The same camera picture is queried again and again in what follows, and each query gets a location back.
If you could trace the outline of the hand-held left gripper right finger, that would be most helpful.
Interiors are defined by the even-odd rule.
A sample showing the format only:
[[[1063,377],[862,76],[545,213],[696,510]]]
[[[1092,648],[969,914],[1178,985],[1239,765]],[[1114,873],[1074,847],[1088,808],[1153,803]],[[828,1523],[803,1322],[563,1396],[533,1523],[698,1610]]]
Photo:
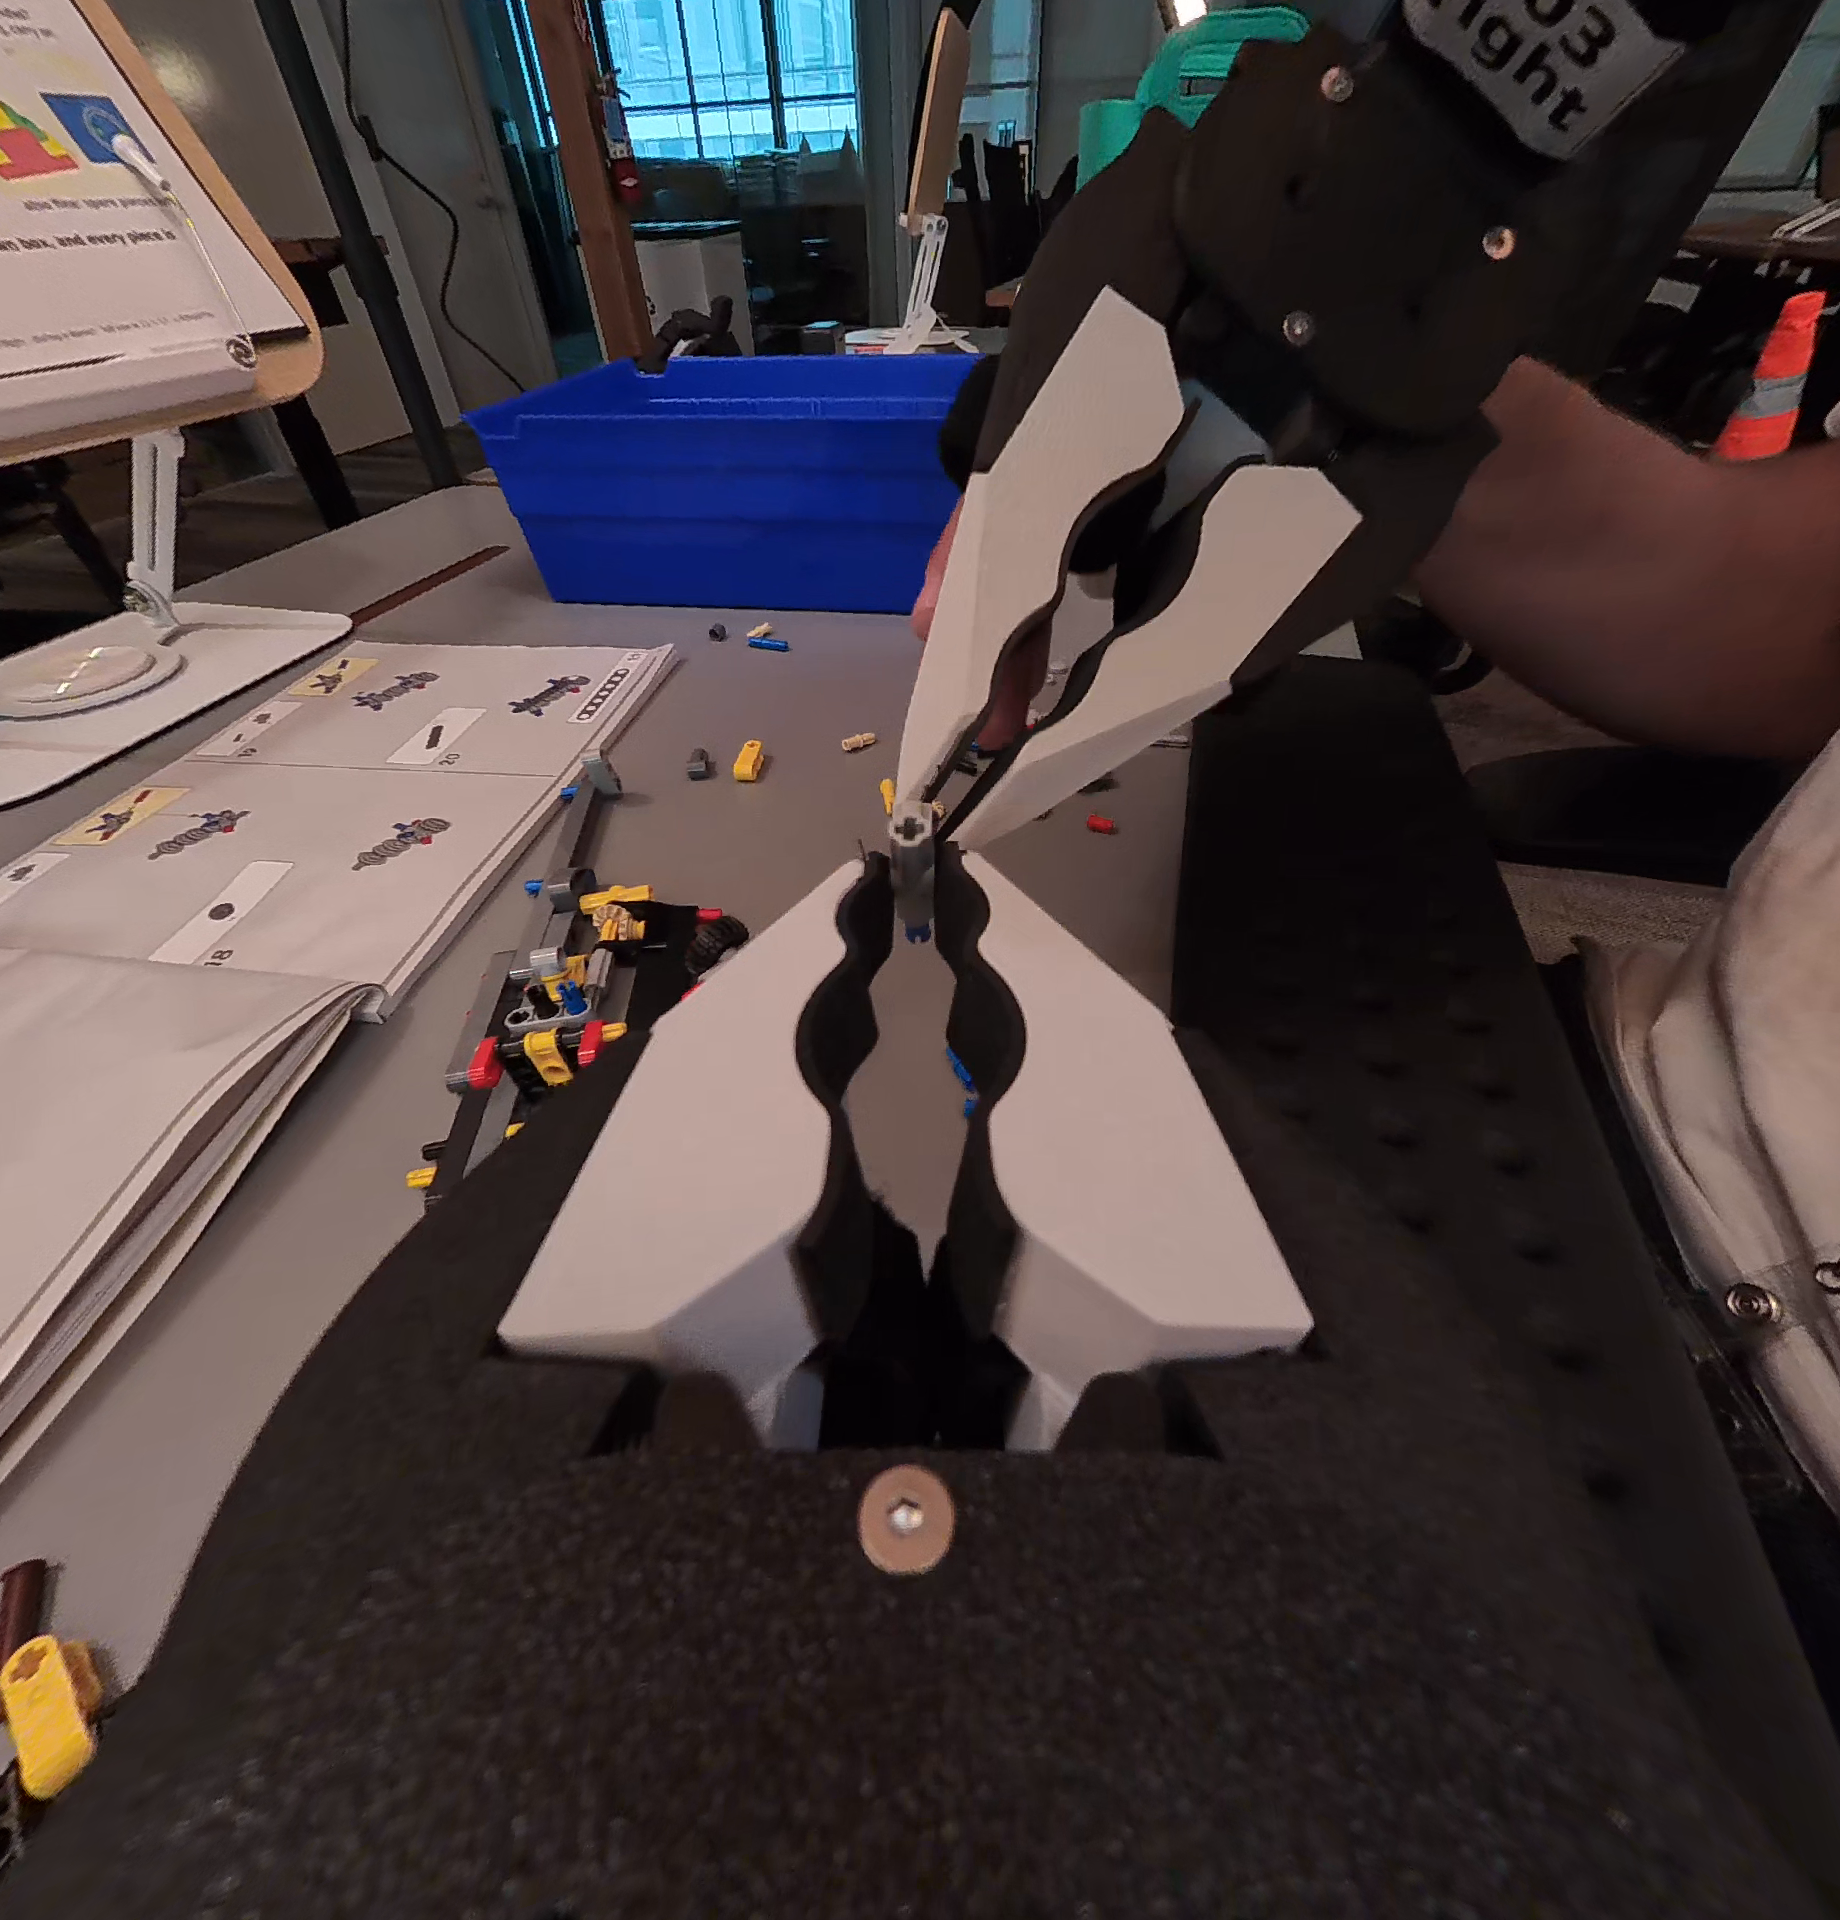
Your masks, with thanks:
[[[1314,1313],[1171,1021],[980,853],[940,853],[933,937],[974,1098],[936,1266],[974,1381],[941,1427],[1051,1447],[1096,1379],[1296,1350]]]

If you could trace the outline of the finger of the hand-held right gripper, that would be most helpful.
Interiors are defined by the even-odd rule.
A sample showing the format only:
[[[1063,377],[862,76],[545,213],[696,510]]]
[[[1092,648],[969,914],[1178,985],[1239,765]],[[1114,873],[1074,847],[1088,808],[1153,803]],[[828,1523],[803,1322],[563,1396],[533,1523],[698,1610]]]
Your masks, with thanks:
[[[1056,610],[1079,527],[1115,487],[1163,464],[1186,414],[1163,324],[1102,287],[961,493],[902,728],[891,822],[932,809],[983,723],[1008,650]]]
[[[1146,597],[1068,670],[1056,705],[946,815],[976,851],[1220,702],[1359,525],[1315,468],[1238,464],[1173,515]]]

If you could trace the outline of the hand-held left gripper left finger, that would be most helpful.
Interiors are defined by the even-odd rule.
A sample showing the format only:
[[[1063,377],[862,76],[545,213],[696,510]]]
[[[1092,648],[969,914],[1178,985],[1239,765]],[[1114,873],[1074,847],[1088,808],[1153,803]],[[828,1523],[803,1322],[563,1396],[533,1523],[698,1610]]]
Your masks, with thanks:
[[[875,1044],[875,863],[843,861],[643,1040],[509,1299],[520,1356],[712,1376],[775,1447],[817,1440],[875,1212],[845,1091]]]

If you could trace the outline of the grey lego connector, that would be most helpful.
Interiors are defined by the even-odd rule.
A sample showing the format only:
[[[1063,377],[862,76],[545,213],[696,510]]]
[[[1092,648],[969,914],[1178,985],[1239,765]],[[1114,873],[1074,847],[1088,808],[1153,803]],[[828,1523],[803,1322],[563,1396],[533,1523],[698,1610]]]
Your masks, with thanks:
[[[929,946],[936,920],[940,803],[896,799],[886,817],[886,873],[894,920],[907,946]]]

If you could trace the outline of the lego instruction booklet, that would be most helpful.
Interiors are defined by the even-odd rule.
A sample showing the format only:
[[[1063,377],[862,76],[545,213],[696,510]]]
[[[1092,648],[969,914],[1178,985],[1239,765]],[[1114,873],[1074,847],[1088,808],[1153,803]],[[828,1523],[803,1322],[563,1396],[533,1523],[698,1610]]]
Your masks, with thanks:
[[[0,1484],[673,661],[382,641],[0,867]]]

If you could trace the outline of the person's right forearm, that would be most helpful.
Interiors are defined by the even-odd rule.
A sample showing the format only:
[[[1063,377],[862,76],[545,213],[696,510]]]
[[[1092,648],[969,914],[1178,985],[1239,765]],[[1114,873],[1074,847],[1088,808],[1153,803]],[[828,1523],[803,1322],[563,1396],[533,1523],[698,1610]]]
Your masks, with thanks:
[[[1815,756],[1840,728],[1840,438],[1704,460],[1526,355],[1484,416],[1422,603],[1614,737]]]

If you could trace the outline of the lego chassis assembly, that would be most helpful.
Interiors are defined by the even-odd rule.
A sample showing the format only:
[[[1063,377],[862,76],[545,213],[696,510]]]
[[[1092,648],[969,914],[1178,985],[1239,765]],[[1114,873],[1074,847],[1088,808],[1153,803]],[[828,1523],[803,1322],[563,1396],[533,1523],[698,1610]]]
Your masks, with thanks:
[[[563,820],[547,861],[524,878],[520,937],[481,971],[452,1047],[448,1131],[422,1147],[403,1180],[423,1208],[452,1194],[542,1102],[643,1034],[704,980],[683,971],[681,954],[696,912],[715,905],[667,901],[643,882],[599,882],[579,859],[595,851],[621,793],[619,774],[599,749],[585,751],[560,793]]]

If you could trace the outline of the brown lego axle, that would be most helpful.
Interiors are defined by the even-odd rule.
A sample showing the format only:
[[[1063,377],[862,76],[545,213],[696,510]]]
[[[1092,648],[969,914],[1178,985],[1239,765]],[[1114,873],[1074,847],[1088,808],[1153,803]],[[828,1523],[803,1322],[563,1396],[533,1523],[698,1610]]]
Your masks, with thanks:
[[[43,1629],[50,1566],[43,1555],[30,1555],[4,1568],[0,1575],[0,1677],[20,1646]]]

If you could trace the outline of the yellow lego liftarm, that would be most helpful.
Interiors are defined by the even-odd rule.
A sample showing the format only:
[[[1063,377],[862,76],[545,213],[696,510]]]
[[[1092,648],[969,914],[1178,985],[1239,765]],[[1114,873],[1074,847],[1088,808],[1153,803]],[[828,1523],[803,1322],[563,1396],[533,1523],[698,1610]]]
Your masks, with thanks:
[[[0,1705],[27,1798],[56,1799],[89,1766],[102,1702],[87,1641],[39,1633],[9,1654],[0,1670]]]

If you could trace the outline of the person's right hand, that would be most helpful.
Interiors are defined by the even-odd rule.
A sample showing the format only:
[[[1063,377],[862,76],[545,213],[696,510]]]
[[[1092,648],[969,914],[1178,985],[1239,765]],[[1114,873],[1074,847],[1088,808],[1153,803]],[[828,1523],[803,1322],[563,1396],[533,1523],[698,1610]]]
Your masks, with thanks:
[[[946,583],[946,573],[948,573],[950,557],[954,552],[955,532],[957,532],[963,505],[966,505],[966,497],[961,493],[955,499],[951,514],[946,518],[940,533],[932,544],[929,556],[926,560],[922,587],[918,590],[909,608],[909,626],[922,643],[926,643],[933,626],[933,617],[938,612],[941,587]]]

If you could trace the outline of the teal carry bag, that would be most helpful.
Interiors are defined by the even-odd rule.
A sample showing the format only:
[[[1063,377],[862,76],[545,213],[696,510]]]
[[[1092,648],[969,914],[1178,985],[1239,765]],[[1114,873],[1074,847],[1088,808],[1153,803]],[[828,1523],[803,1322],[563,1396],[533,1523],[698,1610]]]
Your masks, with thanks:
[[[1165,111],[1192,128],[1211,105],[1244,48],[1298,43],[1309,31],[1306,12],[1283,3],[1248,3],[1179,16],[1165,31],[1134,91],[1142,116]]]

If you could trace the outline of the black dimpled pad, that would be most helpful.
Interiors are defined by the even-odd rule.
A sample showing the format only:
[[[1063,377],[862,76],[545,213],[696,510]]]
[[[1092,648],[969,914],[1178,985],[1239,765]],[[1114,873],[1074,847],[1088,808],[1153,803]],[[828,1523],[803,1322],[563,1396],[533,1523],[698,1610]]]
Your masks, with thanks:
[[[1402,1912],[1840,1915],[1840,1529],[1693,1279],[1428,696],[1300,659],[1194,728],[1171,1016],[1315,1304],[1187,1372],[1395,1758]]]

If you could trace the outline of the orange traffic cone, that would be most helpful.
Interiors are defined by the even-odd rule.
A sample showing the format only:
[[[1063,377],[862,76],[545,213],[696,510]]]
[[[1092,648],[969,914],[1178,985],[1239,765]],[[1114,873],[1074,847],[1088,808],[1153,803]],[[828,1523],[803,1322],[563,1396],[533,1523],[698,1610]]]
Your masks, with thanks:
[[[1782,301],[1755,352],[1747,388],[1709,446],[1714,461],[1753,464],[1792,448],[1825,305],[1827,292],[1820,287]]]

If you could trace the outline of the black metal pole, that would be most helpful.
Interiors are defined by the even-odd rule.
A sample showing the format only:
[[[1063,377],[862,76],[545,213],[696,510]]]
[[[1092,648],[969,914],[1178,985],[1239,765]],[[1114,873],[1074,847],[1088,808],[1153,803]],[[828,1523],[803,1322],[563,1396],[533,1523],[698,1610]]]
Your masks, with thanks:
[[[456,487],[461,484],[461,472],[429,391],[428,374],[406,321],[390,264],[342,145],[299,13],[291,1],[256,1],[253,7],[331,209],[348,274],[402,404],[412,442],[432,486],[438,489]]]

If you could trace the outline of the wooden post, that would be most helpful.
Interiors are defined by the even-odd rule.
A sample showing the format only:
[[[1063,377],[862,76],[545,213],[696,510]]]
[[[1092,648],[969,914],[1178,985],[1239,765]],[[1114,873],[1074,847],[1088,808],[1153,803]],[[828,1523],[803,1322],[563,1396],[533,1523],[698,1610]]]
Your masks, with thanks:
[[[598,342],[607,361],[634,364],[652,349],[654,325],[629,198],[619,185],[619,180],[637,185],[637,168],[628,140],[619,140],[619,155],[609,141],[619,98],[606,63],[604,28],[585,1],[527,1],[526,9]]]

